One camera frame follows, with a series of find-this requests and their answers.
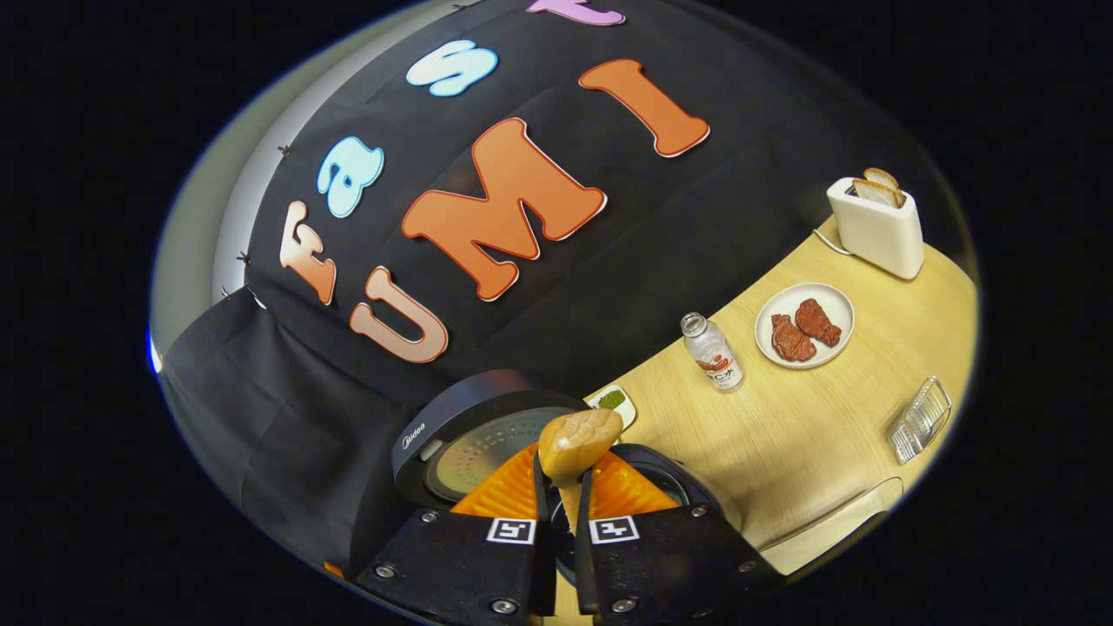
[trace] plastic bottle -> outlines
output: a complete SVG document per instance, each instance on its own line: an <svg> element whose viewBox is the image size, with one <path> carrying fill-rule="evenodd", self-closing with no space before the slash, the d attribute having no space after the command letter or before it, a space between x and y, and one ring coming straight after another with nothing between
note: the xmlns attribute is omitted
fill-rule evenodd
<svg viewBox="0 0 1113 626"><path fill-rule="evenodd" d="M699 313L689 313L680 320L680 331L684 334L688 353L716 389L730 393L741 387L746 372L715 322L708 322Z"/></svg>

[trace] green sauce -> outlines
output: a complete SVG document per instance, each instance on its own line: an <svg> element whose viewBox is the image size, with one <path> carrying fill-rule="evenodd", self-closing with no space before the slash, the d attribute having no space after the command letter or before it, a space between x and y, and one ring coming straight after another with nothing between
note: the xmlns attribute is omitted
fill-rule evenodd
<svg viewBox="0 0 1113 626"><path fill-rule="evenodd" d="M599 400L600 409L614 409L626 401L626 395L621 391L614 390Z"/></svg>

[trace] bottle cap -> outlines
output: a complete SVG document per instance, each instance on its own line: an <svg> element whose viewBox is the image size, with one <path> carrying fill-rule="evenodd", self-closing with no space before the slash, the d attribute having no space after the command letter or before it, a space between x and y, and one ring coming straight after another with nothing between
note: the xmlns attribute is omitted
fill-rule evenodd
<svg viewBox="0 0 1113 626"><path fill-rule="evenodd" d="M699 336L707 330L707 320L699 313L689 313L680 320L680 332L684 336Z"/></svg>

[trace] letter m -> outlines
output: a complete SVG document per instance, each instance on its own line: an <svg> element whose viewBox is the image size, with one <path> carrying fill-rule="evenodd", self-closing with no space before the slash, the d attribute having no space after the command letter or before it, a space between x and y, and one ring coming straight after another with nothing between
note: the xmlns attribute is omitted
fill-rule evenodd
<svg viewBox="0 0 1113 626"><path fill-rule="evenodd" d="M480 246L521 258L541 256L525 219L529 206L550 241L561 241L607 205L607 195L572 179L525 136L525 123L510 118L489 128L472 145L472 160L486 198L429 190L402 219L402 233L425 237L444 251L479 284L491 302L518 280L518 265L495 262Z"/></svg>

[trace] pink letter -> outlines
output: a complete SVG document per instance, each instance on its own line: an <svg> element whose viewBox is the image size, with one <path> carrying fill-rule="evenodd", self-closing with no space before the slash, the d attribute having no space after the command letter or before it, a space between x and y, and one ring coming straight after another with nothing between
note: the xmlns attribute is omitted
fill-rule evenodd
<svg viewBox="0 0 1113 626"><path fill-rule="evenodd" d="M298 224L307 214L304 203L289 203L286 226L282 231L282 246L278 248L278 263L305 278L316 290L321 302L328 306L333 302L333 287L336 285L336 264L332 258L322 262L313 256L314 253L321 254L325 246L313 228L307 224Z"/></svg>
<svg viewBox="0 0 1113 626"><path fill-rule="evenodd" d="M538 0L530 4L526 11L540 13L551 11L558 16L563 16L572 21L590 23L591 26L614 26L626 21L626 16L618 11L600 12L587 7L581 7L588 0Z"/></svg>
<svg viewBox="0 0 1113 626"><path fill-rule="evenodd" d="M410 341L376 320L375 314L371 312L371 306L363 303L357 304L352 311L348 326L353 331L371 338L395 356L411 363L429 363L440 356L449 346L449 331L441 323L441 320L437 320L436 315L429 309L422 306L421 303L392 283L391 272L386 267L382 265L375 267L375 271L367 277L364 292L367 297L382 300L408 317L411 322L417 324L423 336L418 341Z"/></svg>

